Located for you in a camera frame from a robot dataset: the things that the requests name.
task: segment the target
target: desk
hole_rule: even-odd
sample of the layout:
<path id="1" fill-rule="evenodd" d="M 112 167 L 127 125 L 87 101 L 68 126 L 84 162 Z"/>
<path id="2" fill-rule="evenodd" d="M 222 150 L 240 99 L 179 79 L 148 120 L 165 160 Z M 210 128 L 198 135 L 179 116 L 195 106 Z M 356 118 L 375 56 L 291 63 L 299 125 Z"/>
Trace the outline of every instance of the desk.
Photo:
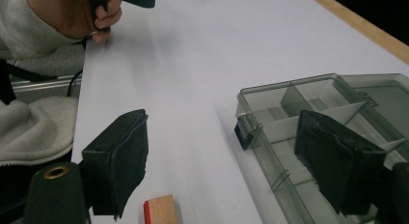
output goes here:
<path id="1" fill-rule="evenodd" d="M 144 223 L 144 201 L 170 193 L 180 223 L 286 223 L 233 134 L 240 89 L 330 72 L 409 73 L 314 0 L 123 3 L 112 32 L 87 46 L 72 158 L 122 113 L 147 110 L 147 174 L 118 223 Z"/>

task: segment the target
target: transparent plastic container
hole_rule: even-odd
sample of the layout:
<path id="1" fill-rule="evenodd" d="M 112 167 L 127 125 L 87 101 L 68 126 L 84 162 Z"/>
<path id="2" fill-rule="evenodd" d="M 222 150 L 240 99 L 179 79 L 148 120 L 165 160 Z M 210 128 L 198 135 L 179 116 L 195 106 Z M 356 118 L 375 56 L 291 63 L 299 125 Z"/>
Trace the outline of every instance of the transparent plastic container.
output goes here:
<path id="1" fill-rule="evenodd" d="M 388 152 L 385 166 L 409 158 L 409 79 L 402 74 L 320 75 L 241 90 L 235 129 L 251 148 L 288 223 L 367 223 L 377 213 L 336 214 L 294 154 L 301 110 L 325 114 Z"/>

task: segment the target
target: black fabric cover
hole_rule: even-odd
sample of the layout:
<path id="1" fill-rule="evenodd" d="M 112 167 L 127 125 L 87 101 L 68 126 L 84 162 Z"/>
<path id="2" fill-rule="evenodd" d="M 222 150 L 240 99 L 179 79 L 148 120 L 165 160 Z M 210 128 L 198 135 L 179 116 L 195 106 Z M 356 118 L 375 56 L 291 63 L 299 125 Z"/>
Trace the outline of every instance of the black fabric cover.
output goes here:
<path id="1" fill-rule="evenodd" d="M 303 110 L 294 152 L 336 213 L 368 212 L 367 190 L 383 168 L 385 151 L 332 118 Z"/>

